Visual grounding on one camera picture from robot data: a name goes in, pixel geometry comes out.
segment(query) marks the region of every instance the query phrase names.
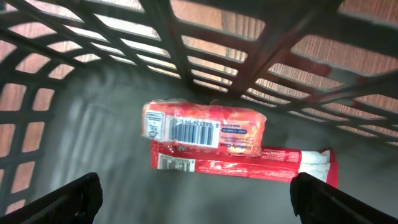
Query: gray basket floor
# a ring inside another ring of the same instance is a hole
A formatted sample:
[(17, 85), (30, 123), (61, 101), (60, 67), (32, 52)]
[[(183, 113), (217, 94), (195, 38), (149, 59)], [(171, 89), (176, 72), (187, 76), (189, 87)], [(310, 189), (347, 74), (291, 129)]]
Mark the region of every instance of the gray basket floor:
[[(150, 168), (149, 143), (141, 137), (145, 102), (186, 98), (207, 103), (176, 78), (143, 74), (134, 67), (96, 65), (76, 69), (53, 99), (45, 154), (34, 182), (34, 199), (87, 172), (99, 174), (104, 203), (95, 223), (300, 223), (289, 184)], [(333, 147), (340, 189), (398, 217), (398, 152), (253, 103), (267, 121), (264, 144), (297, 149)]]

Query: plastic wrapper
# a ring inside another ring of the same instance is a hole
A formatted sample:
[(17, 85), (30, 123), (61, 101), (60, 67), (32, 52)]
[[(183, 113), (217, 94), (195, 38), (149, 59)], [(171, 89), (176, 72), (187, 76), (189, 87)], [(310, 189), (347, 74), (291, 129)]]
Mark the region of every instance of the plastic wrapper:
[(336, 188), (338, 187), (338, 164), (332, 149), (300, 151), (263, 146), (261, 157), (236, 157), (216, 151), (205, 152), (190, 147), (171, 146), (152, 141), (150, 151), (151, 166), (154, 169), (230, 175), (280, 182), (290, 182), (298, 173), (306, 172)]
[(174, 146), (256, 157), (267, 118), (254, 110), (184, 100), (144, 105), (142, 135)]

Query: wooden floor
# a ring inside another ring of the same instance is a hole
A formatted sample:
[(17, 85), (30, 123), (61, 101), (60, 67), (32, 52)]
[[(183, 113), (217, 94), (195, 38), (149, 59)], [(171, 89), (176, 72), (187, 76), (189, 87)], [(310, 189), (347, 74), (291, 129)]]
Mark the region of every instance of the wooden floor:
[[(50, 11), (53, 13), (61, 14), (63, 16), (69, 16), (78, 19), (76, 15), (74, 15), (67, 9), (61, 9), (57, 6), (49, 6), (48, 4), (36, 2), (33, 0), (28, 0), (28, 1), (41, 10)], [(120, 4), (134, 9), (142, 9), (141, 5), (138, 3), (137, 0), (123, 0), (123, 1), (106, 0), (106, 2)], [(171, 3), (175, 15), (180, 19), (196, 22), (204, 26), (212, 27), (215, 29), (225, 30), (237, 35), (241, 35), (247, 39), (258, 38), (261, 31), (266, 29), (267, 27), (266, 24), (262, 21), (255, 20), (253, 18), (242, 15), (237, 15), (231, 12), (224, 12), (219, 9), (214, 9), (207, 6), (201, 6), (191, 2), (181, 2), (181, 1), (172, 0)], [(7, 6), (7, 10), (13, 10), (13, 8)], [(345, 12), (358, 13), (363, 16), (371, 17), (374, 20), (385, 21), (393, 24), (398, 23), (398, 14), (396, 13), (398, 12), (398, 1), (395, 0), (373, 0), (373, 1), (347, 0), (341, 5), (340, 10)], [(120, 29), (128, 29), (129, 26), (131, 26), (131, 25), (125, 26), (125, 23), (123, 23), (123, 21), (119, 21), (116, 19), (110, 19), (110, 18), (102, 18), (102, 19), (107, 25), (118, 27)], [(142, 32), (144, 35), (151, 35), (153, 37), (157, 37), (156, 31), (154, 31), (150, 27), (144, 27), (136, 24), (130, 28), (135, 32), (137, 32), (138, 30), (139, 32)], [(37, 22), (11, 27), (10, 30), (17, 32), (21, 35), (24, 35), (28, 38), (35, 38), (40, 35), (54, 33), (53, 30)], [(87, 35), (96, 35), (95, 33), (93, 34), (92, 32), (87, 32), (84, 30), (74, 29), (74, 31), (85, 32), (85, 34)], [(242, 62), (247, 57), (247, 54), (245, 52), (241, 52), (235, 49), (230, 49), (222, 45), (205, 42), (203, 40), (194, 39), (192, 37), (182, 37), (182, 39), (184, 44), (186, 44), (189, 47), (206, 50), (214, 54), (219, 54), (225, 57), (234, 58)], [(58, 50), (60, 52), (66, 52), (69, 50), (80, 48), (79, 45), (70, 41), (52, 44), (49, 47)], [(16, 46), (13, 46), (11, 44), (8, 44), (7, 42), (0, 40), (0, 49), (1, 49), (0, 61), (4, 59), (9, 53), (11, 53), (15, 48)], [(146, 48), (147, 50), (151, 50), (160, 54), (168, 54), (167, 51), (162, 49), (150, 48), (148, 46), (147, 47), (143, 46), (143, 48)], [(366, 75), (376, 75), (378, 73), (388, 72), (398, 68), (398, 60), (395, 58), (391, 58), (385, 55), (380, 55), (364, 49), (359, 49), (350, 45), (342, 44), (334, 40), (328, 40), (316, 36), (306, 36), (292, 48), (292, 51), (305, 54), (310, 57), (317, 58), (319, 60), (323, 60), (335, 65), (339, 65), (348, 70), (353, 70)], [(79, 60), (84, 62), (95, 59), (97, 59), (97, 56), (92, 54), (79, 57)], [(41, 56), (39, 54), (31, 54), (23, 62), (21, 62), (21, 64), (17, 66), (16, 70), (28, 72), (34, 75), (34, 73), (37, 72), (49, 60), (50, 60), (49, 58)], [(200, 65), (212, 67), (214, 69), (222, 70), (224, 72), (228, 72), (233, 75), (237, 74), (237, 71), (235, 71), (234, 69), (225, 67), (223, 65), (218, 65), (212, 62), (207, 62), (199, 58), (193, 58), (193, 57), (190, 57), (189, 60), (192, 63), (198, 63)], [(72, 70), (73, 67), (70, 67), (68, 65), (61, 65), (57, 67), (49, 76), (52, 78), (63, 79)], [(317, 86), (324, 89), (331, 89), (344, 85), (344, 83), (339, 83), (334, 80), (318, 77), (314, 74), (307, 73), (298, 70), (296, 68), (291, 68), (282, 64), (275, 64), (270, 68), (270, 70), (280, 75), (297, 80), (298, 82), (307, 83), (309, 85)], [(196, 75), (205, 76), (207, 78), (212, 78), (227, 84), (231, 83), (229, 80), (214, 77), (199, 71), (193, 71), (193, 73)], [(257, 83), (264, 85), (268, 88), (271, 88), (275, 91), (280, 91), (282, 93), (285, 93), (287, 95), (292, 95), (297, 98), (303, 98), (308, 96), (306, 93), (302, 93), (297, 90), (292, 90), (290, 88), (280, 86), (276, 83), (272, 83), (267, 80), (259, 79)], [(7, 84), (0, 96), (0, 110), (3, 111), (19, 110), (21, 107), (21, 102), (25, 91), (26, 91), (26, 86), (10, 84), (10, 83)], [(256, 90), (249, 90), (249, 91), (261, 97), (267, 98), (271, 101), (275, 101), (278, 103), (288, 103), (288, 101), (284, 101), (282, 99), (265, 95)], [(35, 98), (33, 110), (37, 111), (47, 110), (49, 108), (52, 95), (53, 95), (52, 90), (40, 89)], [(374, 104), (376, 106), (383, 107), (387, 110), (398, 111), (397, 99), (392, 99), (381, 95), (362, 96), (358, 99)], [(375, 114), (365, 113), (363, 111), (359, 111), (336, 103), (330, 103), (326, 106), (336, 110), (340, 110), (348, 114), (354, 114), (367, 118), (377, 118), (377, 115)], [(315, 111), (310, 108), (306, 110), (328, 118), (339, 119), (339, 117), (335, 118), (335, 116), (332, 116), (330, 114), (325, 114), (320, 111)], [(25, 142), (22, 147), (22, 152), (34, 151), (38, 148), (43, 128), (44, 128), (43, 123), (31, 123), (29, 125), (28, 132), (25, 136)], [(368, 128), (375, 129), (377, 131), (384, 132), (393, 136), (398, 136), (397, 132), (383, 129), (380, 127), (370, 126)], [(0, 157), (5, 157), (8, 155), (14, 130), (15, 126), (13, 124), (0, 125)], [(360, 134), (368, 135), (365, 132), (358, 131), (352, 128), (349, 129), (349, 131), (359, 132)], [(33, 168), (34, 168), (34, 163), (33, 164), (26, 163), (20, 165), (16, 174), (17, 177), (14, 181), (14, 185), (12, 188), (13, 192), (18, 192), (20, 190), (24, 190), (29, 187), (30, 176), (32, 174)], [(4, 171), (0, 170), (0, 184), (3, 173)], [(11, 205), (9, 207), (8, 212), (11, 212), (23, 206), (23, 204), (24, 202), (17, 202), (14, 205)]]

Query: barcode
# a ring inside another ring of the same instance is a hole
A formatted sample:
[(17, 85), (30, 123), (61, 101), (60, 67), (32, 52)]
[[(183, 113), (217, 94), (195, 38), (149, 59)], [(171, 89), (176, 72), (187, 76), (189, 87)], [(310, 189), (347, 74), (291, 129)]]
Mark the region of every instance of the barcode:
[(182, 170), (185, 172), (195, 171), (195, 160), (194, 159), (181, 159), (172, 156), (166, 156), (159, 153), (159, 162), (157, 164), (158, 169), (171, 169), (171, 170)]
[(220, 123), (217, 121), (172, 117), (167, 122), (169, 141), (218, 147)]

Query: white label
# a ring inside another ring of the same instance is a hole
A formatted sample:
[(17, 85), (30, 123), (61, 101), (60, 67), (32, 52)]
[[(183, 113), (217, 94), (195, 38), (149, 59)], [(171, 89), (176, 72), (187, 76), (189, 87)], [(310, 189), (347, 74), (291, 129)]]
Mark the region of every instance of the white label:
[(323, 153), (314, 151), (301, 151), (301, 163), (306, 164), (327, 164), (330, 160), (330, 150)]
[(182, 170), (185, 172), (195, 171), (195, 160), (194, 159), (181, 159), (172, 156), (166, 156), (159, 153), (159, 161), (157, 163), (157, 169), (172, 169)]
[(147, 110), (145, 113), (145, 135), (149, 139), (163, 141), (165, 114), (159, 111)]
[(330, 163), (328, 164), (300, 164), (298, 172), (306, 172), (326, 183), (328, 173), (330, 169)]
[(220, 126), (219, 121), (167, 116), (165, 141), (217, 148), (220, 141)]

